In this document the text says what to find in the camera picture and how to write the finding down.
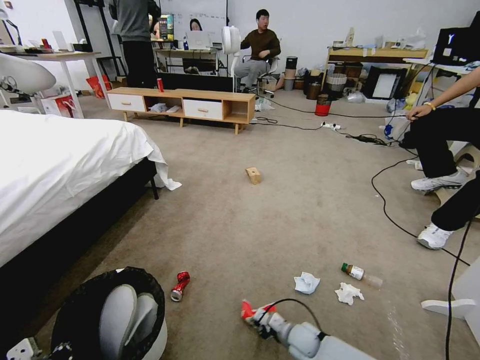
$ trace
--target beige carpet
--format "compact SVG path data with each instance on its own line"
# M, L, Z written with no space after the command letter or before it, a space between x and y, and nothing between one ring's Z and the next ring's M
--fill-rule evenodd
M275 100L308 111L315 102L299 91ZM82 98L89 118L122 119L102 100ZM383 106L337 101L332 112L385 115ZM358 135L380 135L382 119L319 118L276 106L262 116L282 124L317 127L336 122ZM242 299L256 307L294 297L308 304L323 330L376 359L442 359L447 318L422 310L426 299L447 299L454 258L418 245L392 225L370 184L380 169L412 157L400 148L375 147L329 129L302 131L251 125L235 136L232 128L135 119L158 144L169 175L183 186L147 193L52 289L65 296L80 282L104 271L145 268L166 296L176 274L192 276L184 300L166 302L168 343L162 359L290 359L273 340L264 341L240 318ZM245 168L255 166L263 182L251 185ZM435 196L410 188L422 173L402 163L376 184L387 211L418 233L439 205ZM474 223L463 258L480 255L480 226ZM462 233L447 248L457 252ZM340 271L356 264L384 280L372 289ZM458 274L466 266L460 264ZM321 278L312 295L294 291L302 271ZM340 282L360 287L365 301L339 303ZM312 321L297 304L281 304L289 321ZM38 334L49 345L53 319ZM478 359L480 349L464 321L454 320L452 359Z

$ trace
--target black bed frame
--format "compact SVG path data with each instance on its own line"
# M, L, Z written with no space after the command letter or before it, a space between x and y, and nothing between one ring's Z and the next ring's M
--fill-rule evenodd
M34 336L60 307L68 294L55 294L55 304L48 303L50 312L45 313L42 305L52 285L145 194L149 181L154 198L159 198L156 174L155 163L144 158L0 267L0 322L4 330L0 359L20 340Z

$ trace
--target white bedsheet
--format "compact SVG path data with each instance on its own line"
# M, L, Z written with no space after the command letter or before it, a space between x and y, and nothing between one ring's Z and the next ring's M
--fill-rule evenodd
M181 186L139 126L0 110L0 267L144 157Z

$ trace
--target white drawer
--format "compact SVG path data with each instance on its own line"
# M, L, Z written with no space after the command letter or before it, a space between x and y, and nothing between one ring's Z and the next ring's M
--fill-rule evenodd
M144 99L140 95L108 94L111 108L114 110L145 112Z
M186 118L222 120L222 102L183 99Z

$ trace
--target white sneaker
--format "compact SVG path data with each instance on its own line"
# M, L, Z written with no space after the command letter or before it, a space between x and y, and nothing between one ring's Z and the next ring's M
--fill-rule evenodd
M459 188L467 181L467 172L458 168L458 171L452 175L440 177L424 177L413 180L411 187L418 191L432 191L439 188Z
M430 225L418 235L417 241L426 248L440 250L445 246L450 235L453 233L453 231L442 230L433 223L430 223Z

